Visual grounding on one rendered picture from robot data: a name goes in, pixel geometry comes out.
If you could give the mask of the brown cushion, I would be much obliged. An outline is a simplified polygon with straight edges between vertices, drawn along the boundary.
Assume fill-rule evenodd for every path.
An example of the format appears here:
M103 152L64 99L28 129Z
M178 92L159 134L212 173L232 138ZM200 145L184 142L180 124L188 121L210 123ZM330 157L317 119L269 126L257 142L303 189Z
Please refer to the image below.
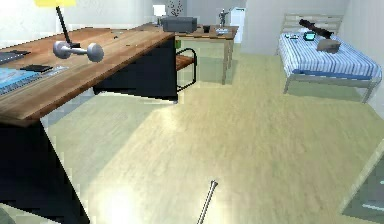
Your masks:
M322 39L318 42L316 50L335 54L339 51L340 46L341 43L337 40Z

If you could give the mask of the black chair wooden seat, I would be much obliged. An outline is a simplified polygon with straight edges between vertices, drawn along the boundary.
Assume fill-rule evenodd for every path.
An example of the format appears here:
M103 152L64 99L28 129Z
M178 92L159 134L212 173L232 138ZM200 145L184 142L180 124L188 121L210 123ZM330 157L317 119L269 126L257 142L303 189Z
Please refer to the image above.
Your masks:
M191 51L193 53L192 56L185 56L183 52ZM193 77L192 81L184 86L176 85L177 91L180 92L191 85L195 84L197 81L197 54L192 48L184 48L176 53L176 70L180 71L189 65L193 66Z

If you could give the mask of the white cupboard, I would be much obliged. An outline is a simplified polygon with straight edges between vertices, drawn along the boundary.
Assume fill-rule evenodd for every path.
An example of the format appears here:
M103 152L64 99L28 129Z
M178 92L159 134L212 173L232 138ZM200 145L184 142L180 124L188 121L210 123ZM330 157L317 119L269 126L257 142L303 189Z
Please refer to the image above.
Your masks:
M242 34L245 21L245 9L240 7L235 7L231 10L231 26L237 26L238 30L234 38L235 43L240 43L242 41Z

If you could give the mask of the large wooden desk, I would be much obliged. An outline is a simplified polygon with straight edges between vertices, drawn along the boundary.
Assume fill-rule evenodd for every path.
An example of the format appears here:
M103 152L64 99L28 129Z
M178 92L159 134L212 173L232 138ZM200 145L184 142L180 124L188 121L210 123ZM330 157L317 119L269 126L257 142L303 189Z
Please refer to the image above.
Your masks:
M104 58L61 60L53 53L57 36L22 44L29 51L11 67L61 67L23 87L0 95L0 203L61 224L90 220L49 140L41 118L90 88L175 101L175 36L163 31L86 27L71 32L82 45L99 43Z

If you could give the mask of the grey dumbbell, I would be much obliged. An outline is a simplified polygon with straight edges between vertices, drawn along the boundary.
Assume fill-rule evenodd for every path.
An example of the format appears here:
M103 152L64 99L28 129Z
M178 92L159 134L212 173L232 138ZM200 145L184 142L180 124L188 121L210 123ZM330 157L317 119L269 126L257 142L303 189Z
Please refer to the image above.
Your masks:
M86 49L71 48L65 41L56 41L53 45L53 53L60 59L68 59L72 54L86 55L91 62L103 60L104 51L97 43L91 43Z

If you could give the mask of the grey green furniture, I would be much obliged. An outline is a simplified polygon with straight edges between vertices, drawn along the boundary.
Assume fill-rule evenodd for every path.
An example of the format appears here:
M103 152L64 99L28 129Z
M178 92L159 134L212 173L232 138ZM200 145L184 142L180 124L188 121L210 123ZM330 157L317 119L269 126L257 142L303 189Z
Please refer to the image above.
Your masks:
M341 203L340 213L384 224L384 139L352 184Z

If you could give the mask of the black flat phone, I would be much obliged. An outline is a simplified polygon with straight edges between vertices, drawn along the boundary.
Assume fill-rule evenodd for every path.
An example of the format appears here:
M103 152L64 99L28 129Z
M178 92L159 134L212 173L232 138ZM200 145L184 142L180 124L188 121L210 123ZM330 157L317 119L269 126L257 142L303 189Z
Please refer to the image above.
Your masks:
M53 68L52 66L47 66L47 65L31 64L31 65L20 68L20 70L32 71L32 72L46 72L48 70L51 70L52 68Z

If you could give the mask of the yellow shade desk lamp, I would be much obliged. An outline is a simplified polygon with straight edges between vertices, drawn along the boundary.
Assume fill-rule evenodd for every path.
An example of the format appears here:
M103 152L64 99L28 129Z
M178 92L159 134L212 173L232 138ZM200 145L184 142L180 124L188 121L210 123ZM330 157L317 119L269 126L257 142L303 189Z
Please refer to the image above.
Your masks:
M70 45L71 48L79 48L80 44L76 42L72 42L68 31L66 24L64 22L63 14L61 11L62 7L70 7L70 6L75 6L76 5L76 0L34 0L34 3L38 7L50 7L54 8L56 10L56 13L58 15L61 28L63 30L65 40L66 42Z

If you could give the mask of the grey figure statue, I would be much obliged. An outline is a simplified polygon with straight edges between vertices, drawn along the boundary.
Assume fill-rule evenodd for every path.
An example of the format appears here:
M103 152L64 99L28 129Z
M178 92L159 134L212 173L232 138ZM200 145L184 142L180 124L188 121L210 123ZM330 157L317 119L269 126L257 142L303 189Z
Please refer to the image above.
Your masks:
M219 26L221 27L221 28L223 28L224 26L225 26L225 23L226 23L226 16L229 14L229 11L226 11L225 9L223 9L220 13L219 13L219 15L218 15L218 17L219 17L219 19L220 19L220 23L219 23Z

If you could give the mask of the striped blue white bed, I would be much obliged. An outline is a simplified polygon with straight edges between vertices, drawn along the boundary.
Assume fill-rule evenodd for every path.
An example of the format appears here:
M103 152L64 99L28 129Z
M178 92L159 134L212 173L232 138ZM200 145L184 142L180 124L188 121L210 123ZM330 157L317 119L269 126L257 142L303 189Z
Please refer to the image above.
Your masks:
M318 34L313 41L303 35L311 31L299 24L301 19L316 27L333 32L329 38L341 43L335 54L317 51L318 42L326 39ZM362 99L366 103L373 89L382 80L382 69L370 57L344 42L337 36L343 17L341 15L297 14L284 15L276 53L281 57L286 82L283 93L288 92L292 81L365 88ZM284 34L296 34L298 39L287 39Z

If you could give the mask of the dark house plant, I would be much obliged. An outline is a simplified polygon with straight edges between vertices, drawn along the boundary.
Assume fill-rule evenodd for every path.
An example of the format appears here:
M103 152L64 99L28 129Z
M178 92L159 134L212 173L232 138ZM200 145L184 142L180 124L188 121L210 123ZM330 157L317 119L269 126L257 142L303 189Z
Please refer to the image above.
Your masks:
M169 0L168 9L171 16L180 16L184 11L182 0Z

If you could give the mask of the black baseball bat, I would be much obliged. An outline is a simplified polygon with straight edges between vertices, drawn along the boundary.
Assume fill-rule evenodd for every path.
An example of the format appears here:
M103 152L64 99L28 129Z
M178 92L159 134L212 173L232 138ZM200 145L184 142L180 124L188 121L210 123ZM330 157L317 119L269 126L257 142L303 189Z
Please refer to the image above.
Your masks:
M330 32L323 28L316 27L314 23L311 23L308 20L301 19L299 21L299 24L326 39L329 39L333 35L333 32Z

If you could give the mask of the blue book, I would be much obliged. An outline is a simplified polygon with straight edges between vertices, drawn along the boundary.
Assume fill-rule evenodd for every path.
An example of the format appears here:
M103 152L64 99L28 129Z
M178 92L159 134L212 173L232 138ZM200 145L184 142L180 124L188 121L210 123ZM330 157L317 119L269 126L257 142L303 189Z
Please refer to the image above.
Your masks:
M23 87L41 77L39 72L0 68L0 95Z

